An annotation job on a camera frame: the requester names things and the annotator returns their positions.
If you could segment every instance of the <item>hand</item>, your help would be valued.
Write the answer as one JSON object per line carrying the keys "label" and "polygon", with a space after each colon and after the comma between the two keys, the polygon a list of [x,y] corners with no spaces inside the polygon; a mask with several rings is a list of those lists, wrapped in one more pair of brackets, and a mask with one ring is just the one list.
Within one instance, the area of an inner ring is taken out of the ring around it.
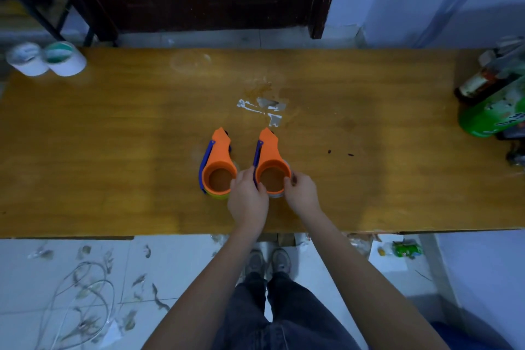
{"label": "hand", "polygon": [[288,205],[301,219],[321,212],[316,184],[304,173],[292,172],[292,179],[285,177],[285,197]]}
{"label": "hand", "polygon": [[255,187],[253,182],[254,167],[242,170],[230,183],[228,210],[238,226],[257,231],[259,235],[268,215],[268,193],[263,183]]}

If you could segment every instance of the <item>dark pants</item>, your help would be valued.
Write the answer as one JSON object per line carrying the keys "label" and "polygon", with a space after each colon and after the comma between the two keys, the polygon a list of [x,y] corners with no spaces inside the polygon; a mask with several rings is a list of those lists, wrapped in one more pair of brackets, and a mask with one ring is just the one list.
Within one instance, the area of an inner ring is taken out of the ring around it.
{"label": "dark pants", "polygon": [[213,350],[226,349],[359,349],[334,315],[286,273],[268,283],[273,322],[264,316],[266,280],[248,274],[233,293]]}

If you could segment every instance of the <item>roll of tape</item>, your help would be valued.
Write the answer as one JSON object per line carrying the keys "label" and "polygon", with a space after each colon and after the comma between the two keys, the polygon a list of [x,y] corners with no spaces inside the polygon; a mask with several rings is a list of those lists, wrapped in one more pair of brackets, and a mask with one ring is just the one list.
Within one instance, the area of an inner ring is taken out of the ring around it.
{"label": "roll of tape", "polygon": [[76,75],[87,64],[86,58],[69,42],[55,42],[43,49],[46,64],[59,76]]}
{"label": "roll of tape", "polygon": [[37,76],[47,72],[49,67],[43,60],[43,53],[36,43],[20,43],[7,52],[6,60],[24,75]]}

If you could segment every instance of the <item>orange tape dispenser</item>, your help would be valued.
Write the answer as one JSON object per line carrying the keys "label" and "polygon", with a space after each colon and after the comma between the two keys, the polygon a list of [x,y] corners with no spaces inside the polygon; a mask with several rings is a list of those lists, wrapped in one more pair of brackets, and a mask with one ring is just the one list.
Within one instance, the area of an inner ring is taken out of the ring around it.
{"label": "orange tape dispenser", "polygon": [[271,198],[282,197],[285,193],[284,178],[292,177],[290,167],[279,154],[278,142],[277,136],[270,129],[265,128],[259,135],[253,159],[255,185],[262,180]]}
{"label": "orange tape dispenser", "polygon": [[228,198],[230,181],[237,177],[237,168],[229,155],[230,143],[227,131],[220,127],[214,131],[200,163],[200,189],[217,199]]}

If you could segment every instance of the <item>sneaker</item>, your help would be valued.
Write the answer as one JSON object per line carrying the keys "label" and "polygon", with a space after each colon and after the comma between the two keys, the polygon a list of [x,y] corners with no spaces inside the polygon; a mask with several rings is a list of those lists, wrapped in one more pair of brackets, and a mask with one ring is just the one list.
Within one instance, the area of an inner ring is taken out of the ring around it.
{"label": "sneaker", "polygon": [[250,273],[259,273],[262,278],[266,271],[266,262],[264,260],[263,253],[260,250],[253,249],[250,252],[246,266],[244,267],[244,276]]}
{"label": "sneaker", "polygon": [[290,256],[282,248],[275,249],[272,253],[272,274],[282,272],[290,275],[291,270]]}

